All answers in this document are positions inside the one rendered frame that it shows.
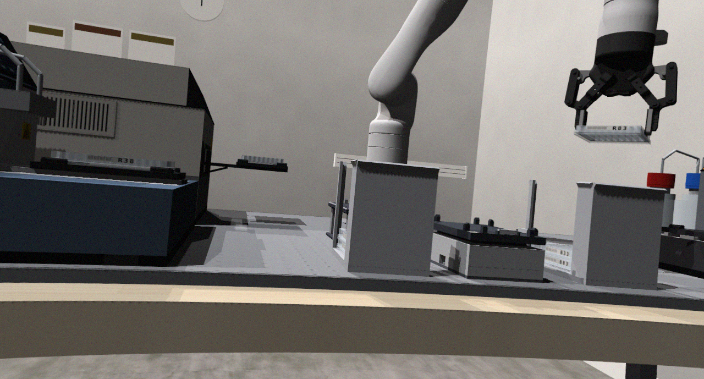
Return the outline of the white plastic bottle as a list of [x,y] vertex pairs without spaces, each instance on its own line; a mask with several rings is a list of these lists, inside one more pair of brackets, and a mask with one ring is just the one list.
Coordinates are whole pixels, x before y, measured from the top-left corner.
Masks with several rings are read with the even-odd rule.
[[686,229],[696,228],[697,201],[674,200],[672,224],[683,224]]

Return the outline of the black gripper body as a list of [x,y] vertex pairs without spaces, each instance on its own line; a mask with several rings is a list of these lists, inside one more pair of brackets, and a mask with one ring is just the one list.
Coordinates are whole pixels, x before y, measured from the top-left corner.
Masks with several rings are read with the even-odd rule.
[[606,71],[614,74],[600,90],[601,94],[608,97],[636,94],[637,90],[624,75],[626,70],[633,70],[644,84],[652,78],[655,38],[648,31],[621,31],[597,39],[590,79],[595,84]]

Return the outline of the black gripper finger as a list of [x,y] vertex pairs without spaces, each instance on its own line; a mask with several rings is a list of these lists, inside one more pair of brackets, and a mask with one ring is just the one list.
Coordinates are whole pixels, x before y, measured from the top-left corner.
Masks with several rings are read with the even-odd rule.
[[627,80],[637,90],[640,96],[648,103],[649,109],[646,116],[645,134],[651,135],[652,131],[658,129],[659,112],[662,108],[675,105],[677,102],[677,80],[678,67],[676,62],[669,62],[667,65],[654,66],[654,73],[665,80],[665,97],[656,99],[647,86],[640,80],[633,70],[626,70],[624,75]]
[[594,103],[597,99],[602,96],[600,90],[614,76],[612,71],[606,71],[600,77],[600,79],[587,91],[584,97],[577,101],[576,99],[578,99],[579,84],[583,84],[584,80],[586,80],[586,78],[589,78],[589,73],[590,70],[578,70],[577,68],[572,69],[570,72],[570,80],[568,82],[568,87],[566,88],[567,92],[565,95],[565,105],[576,110],[576,116],[574,121],[575,129],[577,125],[586,125],[588,114],[588,111],[586,110],[592,105],[592,103]]

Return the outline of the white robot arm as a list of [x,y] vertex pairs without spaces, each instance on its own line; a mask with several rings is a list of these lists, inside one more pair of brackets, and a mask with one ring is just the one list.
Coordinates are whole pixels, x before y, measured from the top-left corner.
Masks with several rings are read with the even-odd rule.
[[[407,164],[418,90],[412,70],[425,49],[455,22],[467,2],[418,0],[374,66],[368,91],[379,101],[379,110],[370,123],[366,160]],[[657,30],[658,4],[659,0],[605,0],[597,39],[621,31],[648,31],[656,36],[654,46],[667,44],[667,31]]]

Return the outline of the red bottle cap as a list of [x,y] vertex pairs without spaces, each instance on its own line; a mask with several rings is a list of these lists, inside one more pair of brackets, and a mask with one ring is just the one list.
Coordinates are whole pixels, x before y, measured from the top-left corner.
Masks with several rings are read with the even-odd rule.
[[675,174],[648,173],[647,184],[666,184],[675,186]]

